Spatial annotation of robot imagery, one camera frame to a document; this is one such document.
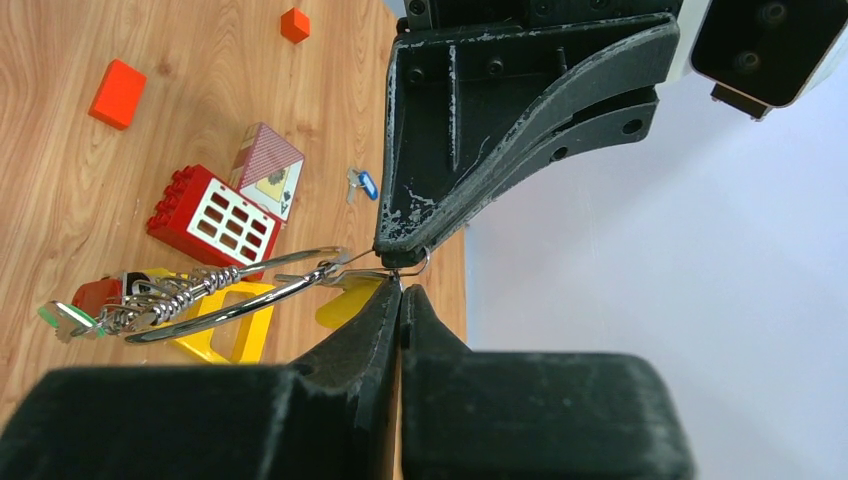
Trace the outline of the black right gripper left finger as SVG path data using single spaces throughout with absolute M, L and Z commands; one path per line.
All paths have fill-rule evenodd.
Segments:
M 357 315 L 292 362 L 309 390 L 298 404 L 299 478 L 392 478 L 402 292 L 385 278 Z

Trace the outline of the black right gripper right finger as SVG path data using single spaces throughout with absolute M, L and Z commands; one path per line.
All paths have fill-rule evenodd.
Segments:
M 401 468 L 405 479 L 442 479 L 463 453 L 450 374 L 470 349 L 437 315 L 425 288 L 407 288 L 401 320 Z

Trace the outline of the large metal keyring with tags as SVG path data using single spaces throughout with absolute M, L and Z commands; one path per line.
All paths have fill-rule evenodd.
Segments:
M 431 250 L 423 247 L 394 266 L 352 269 L 350 264 L 362 256 L 353 255 L 344 247 L 324 246 L 244 267 L 198 267 L 190 273 L 165 275 L 144 281 L 144 291 L 107 302 L 95 315 L 71 304 L 52 300 L 38 309 L 38 316 L 52 327 L 56 338 L 63 343 L 76 338 L 98 339 L 104 336 L 123 336 L 131 344 L 173 340 L 256 313 L 311 287 L 332 287 L 346 273 L 375 272 L 395 278 L 417 276 L 428 267 Z M 187 311 L 201 300 L 221 293 L 227 287 L 243 283 L 249 276 L 313 259 L 317 264 L 306 273 L 276 275 L 275 280 L 280 284 L 265 293 L 194 319 L 186 317 Z

